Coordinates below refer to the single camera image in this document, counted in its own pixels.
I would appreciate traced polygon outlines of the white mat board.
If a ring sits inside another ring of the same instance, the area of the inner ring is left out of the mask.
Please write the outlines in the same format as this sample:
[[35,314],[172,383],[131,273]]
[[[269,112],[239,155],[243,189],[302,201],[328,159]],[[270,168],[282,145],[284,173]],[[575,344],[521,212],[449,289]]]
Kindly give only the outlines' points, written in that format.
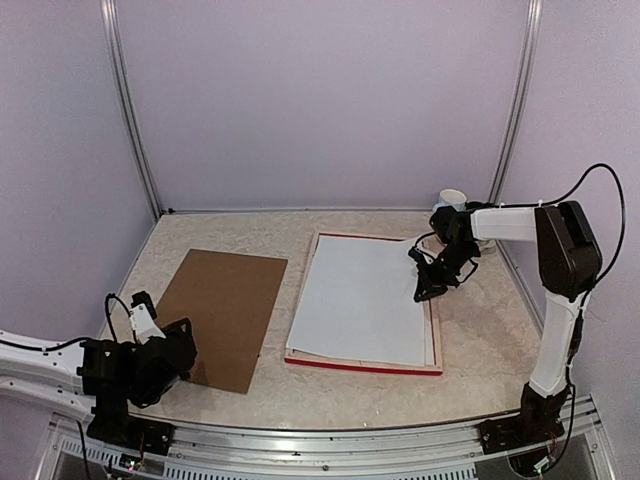
[[429,302],[423,303],[423,313],[424,313],[424,364],[426,366],[430,366],[434,364],[434,351],[433,351],[431,304]]

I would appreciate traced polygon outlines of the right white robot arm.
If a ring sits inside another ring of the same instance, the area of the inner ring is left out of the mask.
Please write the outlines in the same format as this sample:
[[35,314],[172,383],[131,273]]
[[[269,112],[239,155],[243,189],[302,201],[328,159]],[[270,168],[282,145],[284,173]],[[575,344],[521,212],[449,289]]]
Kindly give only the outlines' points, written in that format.
[[537,246],[538,271],[545,289],[542,343],[528,388],[541,398],[564,392],[579,348],[583,309],[602,268],[602,256],[589,222],[576,201],[529,207],[458,211],[441,207],[431,216],[432,234],[444,249],[435,257],[418,243],[408,256],[416,263],[413,300],[429,301],[457,288],[461,270],[475,265],[481,241],[520,241]]

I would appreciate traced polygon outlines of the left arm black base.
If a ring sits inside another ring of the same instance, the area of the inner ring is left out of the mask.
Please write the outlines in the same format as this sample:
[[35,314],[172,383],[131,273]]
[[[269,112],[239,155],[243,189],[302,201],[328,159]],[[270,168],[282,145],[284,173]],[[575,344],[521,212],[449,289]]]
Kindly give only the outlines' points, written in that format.
[[136,450],[140,454],[167,456],[175,426],[171,423],[131,416],[128,401],[121,396],[97,396],[87,427],[91,439]]

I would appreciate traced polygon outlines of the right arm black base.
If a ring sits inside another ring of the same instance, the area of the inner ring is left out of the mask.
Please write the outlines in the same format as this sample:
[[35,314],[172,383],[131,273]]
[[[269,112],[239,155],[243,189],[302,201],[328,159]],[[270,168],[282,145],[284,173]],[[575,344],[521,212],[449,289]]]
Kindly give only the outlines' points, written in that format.
[[483,453],[494,454],[561,437],[565,429],[560,413],[570,391],[566,386],[556,395],[543,397],[526,383],[516,415],[479,424]]

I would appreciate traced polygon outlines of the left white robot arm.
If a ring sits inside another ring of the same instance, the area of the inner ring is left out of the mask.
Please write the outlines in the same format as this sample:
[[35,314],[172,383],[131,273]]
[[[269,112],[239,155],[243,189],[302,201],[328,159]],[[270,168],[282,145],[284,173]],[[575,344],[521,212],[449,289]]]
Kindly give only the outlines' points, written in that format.
[[158,403],[190,377],[197,357],[188,319],[143,343],[79,337],[57,344],[1,333],[1,392],[72,418],[101,416],[102,430],[121,445],[140,434],[128,407]]

